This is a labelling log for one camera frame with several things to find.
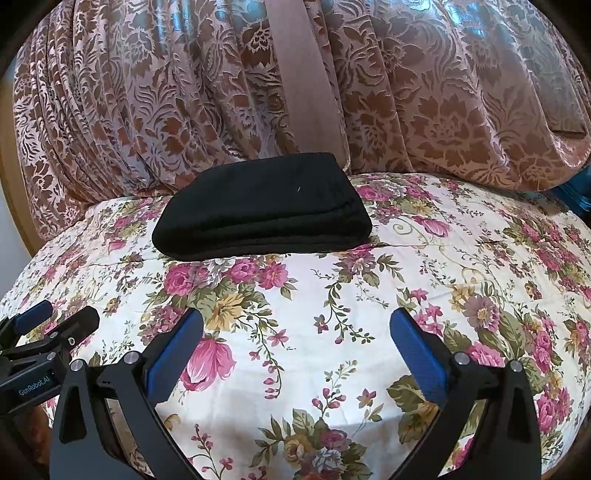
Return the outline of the floral bed sheet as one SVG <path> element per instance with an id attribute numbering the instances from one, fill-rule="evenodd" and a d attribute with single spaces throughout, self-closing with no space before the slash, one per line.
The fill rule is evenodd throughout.
<path id="1" fill-rule="evenodd" d="M 546 194 L 427 174 L 353 186 L 366 245 L 197 263 L 152 245 L 165 198 L 103 202 L 33 257 L 1 313 L 48 300 L 56 326 L 94 307 L 75 356 L 102 365 L 195 308 L 204 340 L 157 410 L 204 478 L 385 479 L 437 412 L 390 336 L 403 307 L 452 351 L 523 364 L 551 472 L 590 411 L 589 228 Z"/>

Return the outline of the wooden window frame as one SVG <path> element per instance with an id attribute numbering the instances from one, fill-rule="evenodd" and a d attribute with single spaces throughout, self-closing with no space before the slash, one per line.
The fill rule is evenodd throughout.
<path id="1" fill-rule="evenodd" d="M 31 256 L 44 245 L 34 227 L 18 161 L 13 117 L 1 115 L 1 183 L 18 234 Z"/>

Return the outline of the blue object by bed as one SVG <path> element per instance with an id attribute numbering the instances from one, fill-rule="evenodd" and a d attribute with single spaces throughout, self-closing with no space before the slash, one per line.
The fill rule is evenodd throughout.
<path id="1" fill-rule="evenodd" d="M 586 224 L 590 224 L 591 212 L 591 169 L 587 167 L 569 181 L 551 190 Z"/>

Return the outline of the brown patterned curtain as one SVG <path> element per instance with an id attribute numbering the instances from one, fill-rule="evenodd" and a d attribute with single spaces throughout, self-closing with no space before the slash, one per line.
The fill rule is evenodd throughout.
<path id="1" fill-rule="evenodd" d="M 590 159 L 590 76 L 529 1 L 64 1 L 15 65 L 37 234 L 233 161 L 543 191 Z"/>

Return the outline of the black pants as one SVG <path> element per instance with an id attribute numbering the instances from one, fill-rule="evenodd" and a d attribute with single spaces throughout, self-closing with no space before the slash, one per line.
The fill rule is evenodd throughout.
<path id="1" fill-rule="evenodd" d="M 152 232 L 178 261 L 345 251 L 367 243 L 370 216 L 331 153 L 216 166 L 168 201 Z"/>

